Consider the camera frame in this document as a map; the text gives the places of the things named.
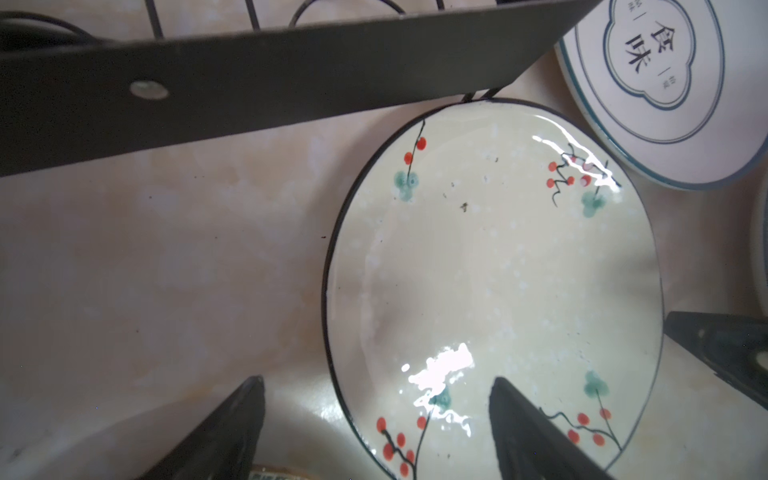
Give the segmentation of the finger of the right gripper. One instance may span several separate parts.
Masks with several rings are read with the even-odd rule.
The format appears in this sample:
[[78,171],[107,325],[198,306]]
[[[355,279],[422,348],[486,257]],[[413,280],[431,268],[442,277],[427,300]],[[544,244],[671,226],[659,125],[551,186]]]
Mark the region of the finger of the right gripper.
[[715,375],[767,406],[767,320],[733,314],[669,313],[665,334]]

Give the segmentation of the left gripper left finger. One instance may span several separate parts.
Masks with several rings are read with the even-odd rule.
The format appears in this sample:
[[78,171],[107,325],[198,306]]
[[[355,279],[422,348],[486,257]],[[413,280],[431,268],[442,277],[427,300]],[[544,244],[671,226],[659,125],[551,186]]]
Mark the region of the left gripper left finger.
[[266,414],[261,376],[248,377],[142,479],[247,479]]

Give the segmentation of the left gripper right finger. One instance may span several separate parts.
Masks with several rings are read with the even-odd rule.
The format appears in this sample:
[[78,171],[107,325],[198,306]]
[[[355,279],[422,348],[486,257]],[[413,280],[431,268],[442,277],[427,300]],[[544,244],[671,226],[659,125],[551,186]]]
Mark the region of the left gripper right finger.
[[489,418],[504,480],[610,477],[503,377],[494,379]]

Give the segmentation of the cream plate red berries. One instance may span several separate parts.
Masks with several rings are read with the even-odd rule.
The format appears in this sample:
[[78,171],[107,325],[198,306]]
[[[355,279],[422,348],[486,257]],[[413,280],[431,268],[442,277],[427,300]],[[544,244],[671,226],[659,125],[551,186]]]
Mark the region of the cream plate red berries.
[[536,104],[450,105],[393,134],[341,208],[323,290],[338,401],[388,479],[498,478],[498,377],[609,469],[657,376],[644,205],[596,141]]

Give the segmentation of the black wire dish rack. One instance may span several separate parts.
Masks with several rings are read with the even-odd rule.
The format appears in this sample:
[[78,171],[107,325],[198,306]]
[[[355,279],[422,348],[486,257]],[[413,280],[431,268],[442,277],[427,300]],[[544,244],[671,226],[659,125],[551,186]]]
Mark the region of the black wire dish rack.
[[591,1],[505,1],[137,41],[5,11],[1,173],[500,88],[593,8]]

